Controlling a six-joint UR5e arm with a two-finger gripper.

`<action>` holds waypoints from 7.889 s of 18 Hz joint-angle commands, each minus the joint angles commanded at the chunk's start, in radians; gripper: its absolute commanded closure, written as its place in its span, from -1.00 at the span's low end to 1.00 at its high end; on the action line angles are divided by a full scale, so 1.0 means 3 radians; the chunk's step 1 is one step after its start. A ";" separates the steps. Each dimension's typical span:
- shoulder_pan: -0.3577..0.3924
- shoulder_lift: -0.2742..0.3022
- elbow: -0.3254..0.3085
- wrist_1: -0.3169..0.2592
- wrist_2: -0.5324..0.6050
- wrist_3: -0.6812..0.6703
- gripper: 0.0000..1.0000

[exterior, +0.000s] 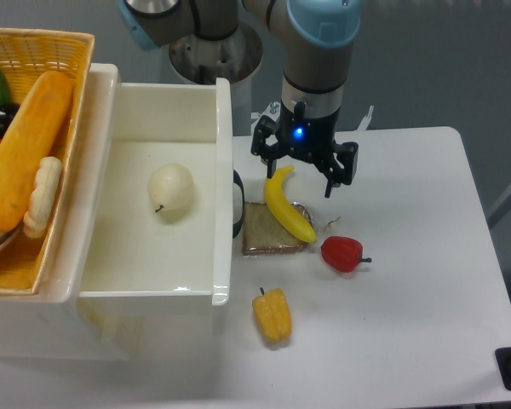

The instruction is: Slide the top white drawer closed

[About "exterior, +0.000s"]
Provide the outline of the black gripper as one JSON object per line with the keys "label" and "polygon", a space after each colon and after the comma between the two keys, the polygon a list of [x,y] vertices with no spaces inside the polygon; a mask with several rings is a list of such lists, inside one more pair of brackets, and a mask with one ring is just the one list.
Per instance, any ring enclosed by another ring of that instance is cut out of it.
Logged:
{"label": "black gripper", "polygon": [[359,144],[336,140],[339,112],[310,118],[307,105],[298,102],[292,108],[281,103],[277,121],[262,116],[255,125],[251,153],[265,160],[267,179],[273,178],[278,159],[289,156],[313,164],[325,175],[326,198],[334,187],[349,186],[357,170]]}

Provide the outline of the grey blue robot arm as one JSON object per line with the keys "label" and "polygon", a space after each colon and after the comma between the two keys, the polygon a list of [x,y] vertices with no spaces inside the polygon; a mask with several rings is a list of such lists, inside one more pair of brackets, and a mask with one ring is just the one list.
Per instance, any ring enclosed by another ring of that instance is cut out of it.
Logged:
{"label": "grey blue robot arm", "polygon": [[239,18],[250,13],[285,51],[277,119],[260,119],[251,152],[269,170],[282,157],[312,164],[326,191],[349,185],[358,146],[335,138],[344,84],[360,28],[358,1],[121,1],[118,9],[144,50],[167,47],[176,73],[193,84],[247,80],[262,43]]}

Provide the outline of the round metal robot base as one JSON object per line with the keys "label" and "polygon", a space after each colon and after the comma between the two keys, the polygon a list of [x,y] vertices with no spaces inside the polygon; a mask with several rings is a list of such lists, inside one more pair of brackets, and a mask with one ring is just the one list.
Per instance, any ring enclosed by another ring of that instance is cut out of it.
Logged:
{"label": "round metal robot base", "polygon": [[194,34],[169,45],[169,61],[188,83],[214,84],[225,78],[235,84],[257,71],[263,55],[257,32],[243,22],[229,37],[208,40]]}

